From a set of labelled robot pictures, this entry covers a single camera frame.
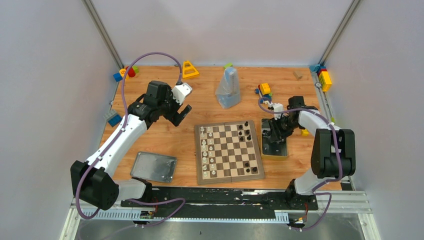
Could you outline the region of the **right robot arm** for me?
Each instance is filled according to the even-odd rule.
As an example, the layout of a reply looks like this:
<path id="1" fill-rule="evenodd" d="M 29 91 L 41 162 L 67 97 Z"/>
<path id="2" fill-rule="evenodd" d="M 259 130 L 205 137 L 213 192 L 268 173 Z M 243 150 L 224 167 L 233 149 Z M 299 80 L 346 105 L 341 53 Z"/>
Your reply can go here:
<path id="1" fill-rule="evenodd" d="M 284 192 L 290 208 L 310 203 L 316 190 L 355 173 L 355 134 L 351 129 L 334 125 L 315 106 L 306 105 L 303 96 L 289 98 L 286 110 L 279 103 L 268 104 L 268 110 L 273 113 L 268 120 L 272 142 L 285 140 L 295 129 L 306 130 L 314 137 L 310 169 L 293 179 Z"/>

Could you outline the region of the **silver metal tin box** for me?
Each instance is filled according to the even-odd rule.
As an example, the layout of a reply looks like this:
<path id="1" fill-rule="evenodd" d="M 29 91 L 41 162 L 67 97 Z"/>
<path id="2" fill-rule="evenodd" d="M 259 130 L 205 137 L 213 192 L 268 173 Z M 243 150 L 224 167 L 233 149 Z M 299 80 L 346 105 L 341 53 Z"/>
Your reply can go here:
<path id="1" fill-rule="evenodd" d="M 261 119 L 260 153 L 261 157 L 270 160 L 283 160 L 288 154 L 287 139 L 271 141 L 270 125 L 267 118 Z"/>

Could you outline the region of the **wooden chess board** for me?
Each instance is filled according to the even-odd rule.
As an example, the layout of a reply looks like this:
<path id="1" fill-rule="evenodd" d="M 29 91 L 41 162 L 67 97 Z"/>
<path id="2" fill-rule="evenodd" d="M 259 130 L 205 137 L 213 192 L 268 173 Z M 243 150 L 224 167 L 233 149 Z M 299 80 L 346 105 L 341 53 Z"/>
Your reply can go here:
<path id="1" fill-rule="evenodd" d="M 194 143 L 199 185 L 265 178 L 253 120 L 197 124 Z"/>

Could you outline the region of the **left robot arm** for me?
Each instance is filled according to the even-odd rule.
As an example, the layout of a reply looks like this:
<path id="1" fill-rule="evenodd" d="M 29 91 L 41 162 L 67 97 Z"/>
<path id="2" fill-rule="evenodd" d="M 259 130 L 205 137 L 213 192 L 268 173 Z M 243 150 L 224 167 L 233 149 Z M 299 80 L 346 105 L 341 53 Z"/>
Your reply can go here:
<path id="1" fill-rule="evenodd" d="M 150 185 L 141 179 L 114 181 L 115 171 L 135 141 L 153 123 L 164 117 L 175 127 L 179 126 L 191 111 L 187 105 L 180 107 L 193 89 L 188 83 L 170 87 L 167 83 L 153 80 L 146 93 L 127 108 L 127 115 L 104 144 L 84 162 L 75 161 L 70 167 L 72 191 L 76 206 L 84 201 L 99 210 L 110 209 L 115 202 L 134 199 L 140 206 L 149 206 L 153 201 Z"/>

